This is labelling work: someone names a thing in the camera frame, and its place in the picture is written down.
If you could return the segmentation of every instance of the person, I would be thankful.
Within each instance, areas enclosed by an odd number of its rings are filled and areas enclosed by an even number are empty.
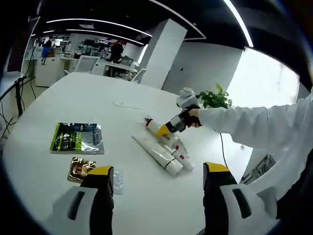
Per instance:
[[[53,50],[53,47],[52,47],[52,42],[51,40],[49,39],[45,44],[44,44],[44,48],[43,48],[43,51],[42,51],[42,54],[41,54],[41,62],[42,64],[44,65],[45,64],[45,59],[49,56],[49,52]]]
[[[117,62],[124,51],[124,48],[122,46],[121,41],[117,41],[112,47],[111,47],[111,56],[110,56],[110,62]]]
[[[67,45],[65,46],[65,51],[71,51],[72,50],[72,46],[70,44],[70,41],[67,43]]]
[[[275,189],[277,218],[291,226],[311,213],[313,198],[313,89],[293,105],[192,109],[200,125],[228,133],[234,142],[274,153],[276,164],[249,187]]]

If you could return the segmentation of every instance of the plastic bag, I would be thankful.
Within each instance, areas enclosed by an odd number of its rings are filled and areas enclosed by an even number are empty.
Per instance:
[[[123,174],[120,171],[113,171],[113,193],[123,194]]]
[[[101,126],[87,123],[57,124],[50,150],[78,154],[104,154]]]

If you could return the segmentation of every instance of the white pillar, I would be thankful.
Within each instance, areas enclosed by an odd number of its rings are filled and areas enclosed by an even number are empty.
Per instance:
[[[186,33],[187,29],[171,19],[156,27],[140,63],[147,70],[141,84],[162,88]]]

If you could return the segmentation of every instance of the ceiling light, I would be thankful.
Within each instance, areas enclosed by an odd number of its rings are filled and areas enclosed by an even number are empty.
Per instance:
[[[223,0],[223,1],[226,3],[228,8],[231,10],[233,15],[235,16],[236,20],[238,21],[238,23],[241,27],[241,30],[243,31],[243,33],[246,37],[246,40],[248,42],[249,47],[253,47],[253,42],[252,42],[251,37],[249,35],[248,29],[246,28],[246,25],[245,25],[243,19],[241,18],[241,16],[239,15],[239,12],[235,8],[234,4],[230,0]]]
[[[128,26],[123,25],[123,24],[114,23],[114,22],[110,22],[110,21],[95,20],[95,19],[69,18],[69,19],[60,19],[60,20],[47,21],[47,24],[48,24],[48,23],[52,23],[52,22],[59,22],[59,21],[95,21],[95,22],[102,22],[102,23],[114,24],[114,25],[118,25],[118,26],[121,26],[121,27],[124,27],[124,28],[132,29],[132,30],[134,30],[134,31],[137,31],[137,32],[140,32],[140,33],[143,33],[143,34],[145,34],[145,35],[148,35],[148,36],[152,37],[152,35],[149,34],[149,33],[143,32],[143,31],[141,31],[141,30],[138,30],[138,29],[135,29],[135,28],[132,28],[132,27],[128,27]]]
[[[54,30],[49,30],[49,31],[45,31],[45,32],[43,32],[43,33],[51,33],[51,32],[53,32]]]
[[[115,34],[111,34],[111,33],[104,33],[104,32],[98,32],[98,31],[92,31],[92,30],[84,30],[84,29],[67,29],[67,31],[82,31],[82,32],[90,32],[90,33],[102,33],[102,34],[107,34],[107,35],[111,35],[111,36],[118,37],[118,38],[123,38],[123,39],[129,40],[129,41],[132,41],[134,43],[138,43],[140,45],[143,45],[143,43],[140,43],[140,42],[137,42],[135,40],[132,40],[132,39],[129,39],[129,38],[125,38],[125,37],[122,37],[122,36],[118,36],[118,35],[115,35]]]
[[[149,0],[163,8],[165,8],[166,10],[172,12],[173,14],[175,14],[176,16],[178,16],[179,18],[181,18],[183,21],[185,21],[187,24],[189,24],[191,27],[193,27],[201,36],[202,38],[186,38],[185,40],[194,40],[194,39],[206,39],[206,36],[197,28],[195,27],[190,21],[188,21],[184,16],[180,15],[179,13],[177,13],[176,11],[174,11],[173,9],[169,8],[168,6],[158,2],[158,1],[155,1],[155,0]]]

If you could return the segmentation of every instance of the white jacket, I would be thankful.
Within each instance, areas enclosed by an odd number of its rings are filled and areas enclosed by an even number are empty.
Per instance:
[[[296,104],[260,108],[200,109],[199,120],[234,142],[275,154],[277,163],[249,187],[276,189],[279,200],[300,178],[313,148],[313,94]]]

